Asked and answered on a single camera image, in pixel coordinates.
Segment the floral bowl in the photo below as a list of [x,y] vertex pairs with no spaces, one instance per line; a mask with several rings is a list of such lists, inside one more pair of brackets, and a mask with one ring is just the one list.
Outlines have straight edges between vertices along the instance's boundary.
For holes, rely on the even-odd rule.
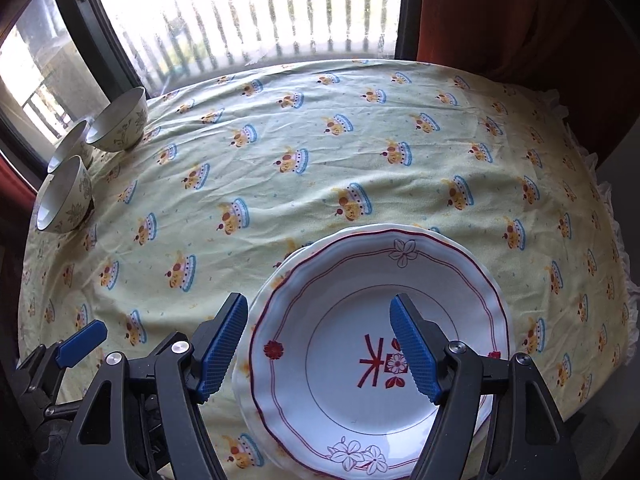
[[142,138],[148,114],[144,88],[132,88],[102,110],[92,123],[86,142],[109,153],[128,150]]
[[64,234],[80,226],[92,206],[92,183],[79,155],[61,162],[44,187],[36,214],[40,232]]
[[70,129],[62,141],[56,146],[54,153],[48,163],[47,172],[53,174],[66,159],[78,155],[86,168],[89,168],[93,161],[93,147],[87,143],[87,136],[92,126],[92,119],[85,118]]

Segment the red curtain left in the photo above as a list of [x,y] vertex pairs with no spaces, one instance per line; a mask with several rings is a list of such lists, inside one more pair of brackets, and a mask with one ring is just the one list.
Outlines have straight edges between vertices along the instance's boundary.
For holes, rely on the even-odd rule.
[[36,192],[1,156],[0,159],[1,217],[6,220],[30,219],[36,201]]

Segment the red curtain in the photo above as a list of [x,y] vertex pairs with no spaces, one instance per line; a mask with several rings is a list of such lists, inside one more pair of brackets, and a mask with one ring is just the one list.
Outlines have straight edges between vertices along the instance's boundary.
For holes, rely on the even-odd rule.
[[0,159],[1,217],[6,220],[30,219],[36,201],[36,192],[1,156]]
[[589,0],[421,0],[416,58],[532,84],[566,64]]

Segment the yellow patterned tablecloth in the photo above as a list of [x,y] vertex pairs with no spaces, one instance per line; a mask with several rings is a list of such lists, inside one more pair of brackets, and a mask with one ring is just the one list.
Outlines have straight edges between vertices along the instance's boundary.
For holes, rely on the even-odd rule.
[[106,324],[67,401],[109,353],[144,356],[230,292],[273,292],[294,252],[406,224],[486,266],[500,298],[446,319],[485,353],[528,353],[570,416],[638,351],[639,291],[594,166],[553,96],[433,64],[299,63],[174,90],[133,150],[93,154],[77,230],[29,231],[18,348]]

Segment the red curtain right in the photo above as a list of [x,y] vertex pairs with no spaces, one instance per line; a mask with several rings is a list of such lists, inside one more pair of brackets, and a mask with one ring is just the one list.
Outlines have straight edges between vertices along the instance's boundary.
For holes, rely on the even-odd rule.
[[532,84],[566,64],[589,0],[421,0],[416,58]]

